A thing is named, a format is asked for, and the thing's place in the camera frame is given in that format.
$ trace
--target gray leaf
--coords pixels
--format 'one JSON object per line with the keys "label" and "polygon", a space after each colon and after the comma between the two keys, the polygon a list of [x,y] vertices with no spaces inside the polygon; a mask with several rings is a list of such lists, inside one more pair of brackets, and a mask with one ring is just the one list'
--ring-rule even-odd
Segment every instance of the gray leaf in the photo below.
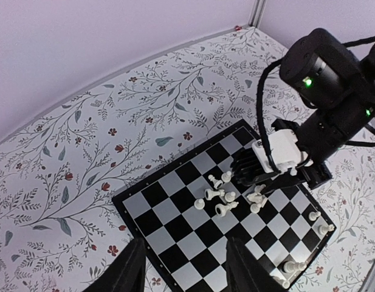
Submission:
{"label": "gray leaf", "polygon": [[50,227],[44,226],[44,225],[36,225],[32,228],[33,230],[47,230],[50,229]]}
{"label": "gray leaf", "polygon": [[12,262],[15,262],[16,259],[19,258],[19,254],[14,254],[14,255],[12,255],[10,258],[12,259]]}
{"label": "gray leaf", "polygon": [[64,146],[63,150],[60,152],[58,160],[62,161],[64,159],[64,155],[66,155],[66,146]]}
{"label": "gray leaf", "polygon": [[5,233],[5,246],[7,246],[9,244],[12,237],[13,237],[13,232],[9,231],[9,230],[6,231],[6,233]]}
{"label": "gray leaf", "polygon": [[178,110],[180,110],[180,111],[187,111],[187,110],[184,108],[184,106],[182,106],[182,105],[180,105],[180,104],[178,104],[178,103],[175,103],[175,107],[176,107]]}
{"label": "gray leaf", "polygon": [[252,85],[252,81],[251,80],[246,80],[246,85],[247,85],[247,88],[250,88],[250,86]]}
{"label": "gray leaf", "polygon": [[157,138],[155,140],[155,143],[157,146],[160,146],[160,147],[163,147],[165,144],[169,143],[170,140],[172,140],[174,138],[172,137],[164,137],[164,138]]}
{"label": "gray leaf", "polygon": [[352,228],[349,228],[348,231],[349,231],[349,233],[350,233],[353,237],[356,237],[356,233],[353,231]]}
{"label": "gray leaf", "polygon": [[329,270],[328,275],[326,276],[326,283],[329,283],[329,281],[331,280],[332,270],[333,268]]}
{"label": "gray leaf", "polygon": [[61,196],[61,202],[63,204],[66,204],[68,199],[69,199],[69,194],[68,194],[68,187],[65,186],[64,189],[63,189],[63,196]]}
{"label": "gray leaf", "polygon": [[78,123],[81,114],[82,114],[81,111],[76,111],[75,112],[75,121],[76,121],[76,123]]}
{"label": "gray leaf", "polygon": [[204,78],[202,76],[198,76],[197,80],[198,80],[200,85],[202,85],[202,86],[204,85]]}
{"label": "gray leaf", "polygon": [[93,175],[92,177],[90,177],[86,183],[87,186],[91,186],[92,182],[95,180],[95,178],[97,177],[98,173],[96,173],[95,175]]}
{"label": "gray leaf", "polygon": [[168,92],[168,96],[172,95],[172,93],[174,93],[174,90],[175,90],[175,88],[171,89],[171,90]]}
{"label": "gray leaf", "polygon": [[57,222],[60,223],[60,228],[61,228],[61,230],[62,230],[65,234],[71,236],[71,228],[70,228],[70,226],[68,226],[66,219],[64,219],[64,218],[57,218]]}
{"label": "gray leaf", "polygon": [[47,146],[44,146],[44,147],[43,147],[43,153],[44,153],[45,155],[51,157],[51,154],[50,154],[49,149],[47,148]]}
{"label": "gray leaf", "polygon": [[46,129],[44,130],[44,132],[41,134],[41,137],[44,137],[44,136],[47,134],[48,130],[49,130],[49,128],[46,128]]}
{"label": "gray leaf", "polygon": [[340,238],[340,239],[337,241],[337,243],[342,242],[344,239],[346,239],[346,237],[342,237],[342,238]]}

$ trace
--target chessboard border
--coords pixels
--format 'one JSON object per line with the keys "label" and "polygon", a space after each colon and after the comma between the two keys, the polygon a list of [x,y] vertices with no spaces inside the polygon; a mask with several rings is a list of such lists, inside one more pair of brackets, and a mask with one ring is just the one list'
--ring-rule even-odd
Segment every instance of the chessboard border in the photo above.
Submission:
{"label": "chessboard border", "polygon": [[[158,181],[163,177],[164,175],[169,174],[170,172],[173,172],[179,165],[182,165],[191,159],[193,159],[198,154],[202,153],[206,149],[209,148],[209,146],[215,145],[216,143],[220,142],[223,138],[229,136],[230,134],[236,132],[240,128],[245,128],[254,139],[260,139],[259,134],[244,120],[241,119],[238,122],[234,123],[233,125],[229,126],[225,130],[221,131],[220,133],[216,134],[209,140],[203,142],[196,148],[190,150],[186,154],[182,155],[181,157],[175,159],[173,162],[167,164],[166,166],[162,167],[159,170],[156,170],[154,173],[150,174],[146,178],[139,181],[137,184],[127,188],[126,190],[120,192],[118,195],[114,196],[112,198],[112,202],[119,212],[121,218],[127,225],[128,229],[131,231],[133,237],[140,237],[144,239],[145,247],[147,248],[146,256],[149,258],[151,264],[157,272],[160,274],[160,276],[164,279],[168,287],[174,291],[174,292],[184,292],[184,290],[174,281],[172,275],[168,272],[167,268],[163,265],[160,258],[156,253],[151,249],[151,246],[146,240],[146,237],[142,234],[140,229],[138,228],[137,224],[135,223],[132,216],[129,215],[128,211],[124,207],[124,204],[122,203],[126,199],[128,199],[132,194],[136,194],[142,189],[146,188],[150,184]],[[313,204],[313,206],[322,213],[323,219],[328,224],[333,224],[332,220],[329,218],[329,216],[326,214],[326,212],[321,208],[321,206],[318,204],[317,200],[314,199],[314,197],[310,194],[310,192],[305,188],[304,185],[299,185],[298,188],[303,192],[306,197],[310,200],[310,202]],[[318,244],[316,249],[313,253],[309,256],[311,257],[311,260],[308,263],[308,268],[310,264],[315,260],[315,258],[319,255],[319,253],[322,251],[322,248],[328,243],[329,239],[333,235],[333,232],[329,233],[324,239]],[[300,277],[302,273],[300,273],[293,281],[292,284],[295,283]]]}

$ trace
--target floral tablecloth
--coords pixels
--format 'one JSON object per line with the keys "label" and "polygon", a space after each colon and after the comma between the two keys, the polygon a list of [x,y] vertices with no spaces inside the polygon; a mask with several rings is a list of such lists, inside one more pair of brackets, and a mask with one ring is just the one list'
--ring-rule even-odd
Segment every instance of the floral tablecloth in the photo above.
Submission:
{"label": "floral tablecloth", "polygon": [[[111,197],[243,118],[286,49],[255,28],[159,57],[74,97],[0,145],[0,292],[82,291],[132,238]],[[311,111],[278,72],[267,125]],[[359,133],[360,139],[369,139]],[[292,291],[358,291],[375,258],[375,148],[344,147],[313,192],[337,225]],[[147,264],[146,291],[169,291]]]}

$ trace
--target chessboard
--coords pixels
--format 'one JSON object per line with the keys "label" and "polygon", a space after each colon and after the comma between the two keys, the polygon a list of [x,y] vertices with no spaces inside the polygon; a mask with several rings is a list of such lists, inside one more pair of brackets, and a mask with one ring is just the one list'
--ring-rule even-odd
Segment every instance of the chessboard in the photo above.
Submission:
{"label": "chessboard", "polygon": [[[227,239],[239,238],[271,275],[292,285],[302,272],[285,273],[283,263],[291,260],[308,266],[327,244],[333,232],[323,236],[321,225],[332,221],[305,187],[277,190],[258,214],[250,211],[246,187],[233,179],[224,184],[236,192],[238,206],[226,216],[216,214],[216,196],[205,200],[203,210],[194,202],[213,189],[209,175],[220,178],[230,170],[234,157],[259,139],[240,120],[195,149],[162,167],[112,200],[129,230],[145,239],[147,255],[173,291],[226,291]],[[310,212],[321,212],[311,221]]]}

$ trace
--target red flower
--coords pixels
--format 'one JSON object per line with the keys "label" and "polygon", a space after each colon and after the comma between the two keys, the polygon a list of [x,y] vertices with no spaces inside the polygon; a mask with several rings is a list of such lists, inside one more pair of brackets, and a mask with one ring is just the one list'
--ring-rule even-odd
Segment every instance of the red flower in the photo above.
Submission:
{"label": "red flower", "polygon": [[114,150],[117,151],[117,153],[120,153],[120,152],[122,152],[122,150],[124,150],[124,147],[123,147],[121,144],[118,144],[118,145],[115,147]]}
{"label": "red flower", "polygon": [[72,180],[72,178],[73,178],[74,176],[72,175],[72,173],[71,172],[68,172],[68,173],[66,173],[66,176],[64,177],[67,181],[70,181],[70,180]]}
{"label": "red flower", "polygon": [[109,190],[109,188],[110,188],[110,184],[108,184],[107,182],[104,182],[102,184],[101,189],[104,190],[105,192],[107,192]]}
{"label": "red flower", "polygon": [[113,245],[113,246],[109,245],[108,253],[112,254],[112,256],[115,257],[117,255],[118,251],[119,250],[117,249],[117,247],[115,245]]}
{"label": "red flower", "polygon": [[152,286],[155,286],[155,285],[159,286],[160,281],[161,281],[160,278],[152,278]]}
{"label": "red flower", "polygon": [[318,266],[317,269],[315,270],[315,273],[317,276],[321,275],[323,272],[323,266]]}
{"label": "red flower", "polygon": [[115,136],[117,130],[115,128],[110,128],[108,134],[112,135],[112,136]]}
{"label": "red flower", "polygon": [[193,135],[190,134],[190,132],[186,132],[186,134],[183,134],[183,138],[187,141],[189,141]]}

